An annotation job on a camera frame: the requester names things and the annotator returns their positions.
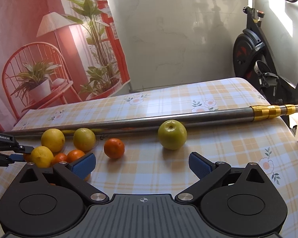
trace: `lamp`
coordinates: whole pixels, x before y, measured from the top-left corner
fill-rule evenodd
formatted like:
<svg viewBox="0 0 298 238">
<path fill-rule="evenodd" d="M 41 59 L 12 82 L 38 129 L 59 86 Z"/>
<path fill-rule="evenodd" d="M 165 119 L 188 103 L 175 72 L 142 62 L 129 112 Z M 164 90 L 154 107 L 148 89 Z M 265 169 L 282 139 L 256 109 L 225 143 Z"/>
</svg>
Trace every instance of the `lamp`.
<svg viewBox="0 0 298 238">
<path fill-rule="evenodd" d="M 53 31 L 58 48 L 59 48 L 61 54 L 63 54 L 61 51 L 61 47 L 58 42 L 55 30 L 65 27 L 65 26 L 70 26 L 70 25 L 75 25 L 75 24 L 76 23 L 74 21 L 64 18 L 57 12 L 51 12 L 51 13 L 46 14 L 42 17 L 39 29 L 37 30 L 37 37 Z M 71 75 L 67 70 L 67 67 L 65 69 L 66 69 L 66 72 L 67 72 L 69 78 L 72 80 Z"/>
</svg>

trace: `tall green plant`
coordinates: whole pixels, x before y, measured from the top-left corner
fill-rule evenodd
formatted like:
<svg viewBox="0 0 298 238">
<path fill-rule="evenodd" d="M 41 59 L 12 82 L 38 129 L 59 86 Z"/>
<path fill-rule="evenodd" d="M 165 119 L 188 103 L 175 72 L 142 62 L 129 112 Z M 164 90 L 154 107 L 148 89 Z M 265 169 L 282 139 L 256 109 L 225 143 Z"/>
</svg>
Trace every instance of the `tall green plant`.
<svg viewBox="0 0 298 238">
<path fill-rule="evenodd" d="M 46 61 L 40 61 L 34 63 L 33 65 L 23 63 L 22 65 L 25 68 L 25 72 L 20 72 L 19 74 L 10 77 L 16 78 L 18 82 L 21 82 L 21 84 L 11 94 L 11 96 L 14 94 L 17 94 L 17 96 L 21 95 L 21 99 L 24 98 L 27 92 L 46 81 L 48 76 L 54 74 L 54 70 L 61 66 L 59 64 Z"/>
<path fill-rule="evenodd" d="M 109 27 L 108 24 L 98 20 L 97 16 L 101 13 L 107 13 L 105 9 L 99 9 L 97 1 L 95 0 L 67 0 L 74 3 L 76 6 L 71 7 L 73 11 L 85 18 L 84 21 L 71 16 L 63 15 L 65 18 L 82 25 L 89 34 L 86 41 L 89 45 L 93 45 L 96 49 L 94 55 L 95 59 L 101 65 L 101 68 L 88 67 L 87 73 L 91 76 L 89 83 L 82 86 L 81 92 L 88 92 L 92 94 L 100 94 L 109 88 L 113 87 L 117 83 L 117 74 L 114 72 L 113 62 L 110 61 L 109 52 L 106 44 L 102 42 L 101 36 L 105 32 L 105 27 Z"/>
</svg>

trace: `table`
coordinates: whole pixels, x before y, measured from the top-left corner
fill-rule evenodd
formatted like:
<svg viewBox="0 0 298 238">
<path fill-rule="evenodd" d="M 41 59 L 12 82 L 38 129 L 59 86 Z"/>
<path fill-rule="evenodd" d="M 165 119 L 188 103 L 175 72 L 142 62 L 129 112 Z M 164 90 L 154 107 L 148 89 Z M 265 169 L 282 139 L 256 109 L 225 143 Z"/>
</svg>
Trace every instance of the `table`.
<svg viewBox="0 0 298 238">
<path fill-rule="evenodd" d="M 30 110 L 14 130 L 252 105 L 268 105 L 268 102 L 246 80 L 231 78 Z M 174 197 L 198 181 L 188 166 L 192 151 L 213 162 L 225 161 L 232 167 L 245 167 L 248 162 L 257 162 L 288 207 L 281 235 L 283 238 L 298 237 L 298 143 L 281 118 L 188 129 L 186 144 L 175 152 L 165 151 L 155 133 L 115 137 L 126 145 L 123 158 L 115 161 L 104 154 L 103 145 L 108 136 L 97 136 L 97 146 L 92 150 L 97 164 L 89 183 L 109 197 L 114 193 L 171 193 Z M 40 145 L 38 140 L 18 141 L 23 145 Z M 72 139 L 66 138 L 64 152 L 72 149 Z M 0 168 L 0 197 L 23 164 Z"/>
</svg>

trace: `green apple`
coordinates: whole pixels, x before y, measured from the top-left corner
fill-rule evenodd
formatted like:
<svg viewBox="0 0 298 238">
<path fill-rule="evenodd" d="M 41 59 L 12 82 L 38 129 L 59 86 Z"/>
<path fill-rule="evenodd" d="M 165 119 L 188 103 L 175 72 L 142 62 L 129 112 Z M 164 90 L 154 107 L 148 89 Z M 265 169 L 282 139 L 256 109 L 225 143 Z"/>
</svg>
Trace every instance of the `green apple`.
<svg viewBox="0 0 298 238">
<path fill-rule="evenodd" d="M 160 144 L 170 150 L 181 148 L 187 141 L 187 130 L 176 120 L 165 121 L 158 130 Z"/>
</svg>

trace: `red chair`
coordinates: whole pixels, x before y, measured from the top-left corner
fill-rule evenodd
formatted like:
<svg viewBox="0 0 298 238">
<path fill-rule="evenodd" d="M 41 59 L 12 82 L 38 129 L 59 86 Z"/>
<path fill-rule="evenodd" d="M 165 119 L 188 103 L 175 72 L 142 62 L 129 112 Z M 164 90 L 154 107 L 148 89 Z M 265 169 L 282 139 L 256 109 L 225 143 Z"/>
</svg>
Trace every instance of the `red chair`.
<svg viewBox="0 0 298 238">
<path fill-rule="evenodd" d="M 21 84 L 15 77 L 20 72 L 24 72 L 23 63 L 33 64 L 40 61 L 53 62 L 61 65 L 54 69 L 54 73 L 50 74 L 50 83 L 56 79 L 62 82 L 59 86 L 52 86 L 51 93 L 40 101 L 31 100 L 29 94 L 15 93 L 15 89 Z M 63 104 L 67 104 L 64 93 L 69 90 L 77 102 L 81 102 L 81 98 L 73 88 L 73 81 L 66 72 L 66 63 L 60 51 L 53 45 L 45 42 L 34 42 L 19 48 L 7 61 L 2 71 L 2 85 L 9 100 L 10 106 L 17 118 L 17 121 L 30 109 L 41 109 L 48 107 L 57 99 Z"/>
</svg>

